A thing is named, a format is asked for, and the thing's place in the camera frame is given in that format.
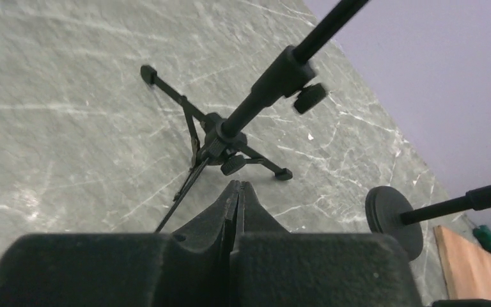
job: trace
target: rubber foot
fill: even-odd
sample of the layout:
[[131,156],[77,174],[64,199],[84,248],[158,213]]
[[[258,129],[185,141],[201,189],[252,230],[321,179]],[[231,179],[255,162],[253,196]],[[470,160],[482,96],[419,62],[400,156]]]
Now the rubber foot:
[[409,261],[423,251],[423,231],[419,223],[404,225],[400,214],[413,210],[409,201],[393,187],[374,187],[366,196],[366,219],[372,232],[395,238]]
[[142,65],[142,67],[140,67],[140,76],[147,85],[153,85],[155,84],[157,71],[150,65]]
[[276,174],[276,179],[279,181],[287,181],[293,178],[293,172],[288,168],[284,168],[280,173]]

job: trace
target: gray marble floor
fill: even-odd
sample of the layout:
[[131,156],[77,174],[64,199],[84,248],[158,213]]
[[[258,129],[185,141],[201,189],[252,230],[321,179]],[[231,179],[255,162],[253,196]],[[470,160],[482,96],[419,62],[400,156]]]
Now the gray marble floor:
[[[29,232],[145,232],[185,178],[190,144],[180,107],[139,76],[149,63],[204,111],[229,115],[314,17],[299,0],[0,0],[0,255]],[[210,168],[166,230],[248,180],[294,232],[367,232],[368,189],[392,185],[417,207],[445,200],[342,52],[314,57],[331,94],[304,116],[290,101],[245,129],[250,144],[295,178],[259,166]],[[430,227],[411,266],[426,303],[446,297]]]

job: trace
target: round weighted base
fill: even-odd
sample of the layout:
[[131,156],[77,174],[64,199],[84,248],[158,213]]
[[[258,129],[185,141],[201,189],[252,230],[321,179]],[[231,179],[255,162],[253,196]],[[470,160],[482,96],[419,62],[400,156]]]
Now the round weighted base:
[[393,187],[374,187],[366,196],[366,219],[372,232],[394,237],[407,252],[409,261],[423,250],[423,231],[420,223],[404,225],[400,214],[413,210],[402,193]]

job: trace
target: tripod base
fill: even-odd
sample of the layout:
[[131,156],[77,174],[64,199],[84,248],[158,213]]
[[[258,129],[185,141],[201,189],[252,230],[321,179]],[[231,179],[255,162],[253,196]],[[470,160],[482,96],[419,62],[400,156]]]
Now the tripod base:
[[366,196],[366,219],[370,230],[395,238],[409,261],[415,260],[423,250],[421,225],[404,225],[400,219],[400,214],[411,210],[409,201],[393,187],[375,187]]
[[[225,135],[222,129],[222,125],[226,121],[225,118],[222,118],[217,113],[204,114],[189,102],[185,95],[179,94],[170,85],[165,83],[157,75],[157,71],[153,67],[143,65],[140,68],[140,76],[150,88],[157,87],[161,89],[183,108],[183,115],[187,122],[192,147],[189,175],[180,190],[175,194],[174,204],[164,216],[155,232],[161,231],[162,227],[170,218],[170,215],[176,210],[177,206],[185,197],[185,194],[187,194],[206,166],[221,166],[223,175],[228,176],[236,173],[248,164],[260,164],[271,170],[276,180],[285,181],[293,178],[293,173],[289,169],[280,168],[264,155],[249,147],[247,145],[247,136],[244,133],[239,132],[233,137]],[[200,145],[194,120],[197,120],[206,132],[203,146]]]

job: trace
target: tripod leg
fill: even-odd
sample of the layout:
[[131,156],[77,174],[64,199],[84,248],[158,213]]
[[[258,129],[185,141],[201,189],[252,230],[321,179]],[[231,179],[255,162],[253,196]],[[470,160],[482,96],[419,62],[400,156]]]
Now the tripod leg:
[[191,136],[191,149],[193,151],[193,155],[191,157],[191,167],[194,168],[198,165],[197,153],[200,151],[200,140],[198,139],[198,134],[196,133],[193,117],[185,110],[183,110],[183,113],[185,115],[185,121],[187,122],[189,135]]
[[289,169],[280,168],[279,166],[274,164],[272,161],[268,160],[265,156],[258,153],[253,148],[251,148],[247,145],[241,145],[241,146],[239,146],[238,149],[251,158],[247,161],[248,164],[261,164],[262,166],[266,167],[267,169],[273,171],[275,176],[276,176],[276,179],[281,180],[281,181],[285,181],[285,180],[289,180],[289,179],[293,178],[293,173]]
[[189,173],[187,180],[183,183],[182,188],[177,193],[179,194],[178,199],[174,201],[174,204],[172,204],[170,210],[168,210],[167,214],[163,217],[162,221],[159,223],[159,226],[157,227],[157,229],[155,229],[155,233],[159,233],[161,229],[164,227],[164,225],[166,224],[166,222],[168,222],[168,219],[172,216],[174,211],[176,211],[179,204],[182,202],[187,192],[189,192],[189,189],[191,189],[195,181],[198,179],[200,173],[202,173],[202,171],[206,168],[210,160],[211,160],[210,158],[207,158],[204,161],[202,161],[202,163],[199,166],[191,169],[191,172]]
[[140,68],[140,76],[147,85],[155,85],[156,87],[160,88],[166,95],[170,96],[172,100],[177,102],[186,113],[191,114],[199,122],[202,122],[205,114],[191,104],[189,100],[187,100],[186,96],[179,94],[172,88],[172,86],[168,85],[168,83],[159,78],[157,76],[157,71],[153,67],[150,65],[142,65]]

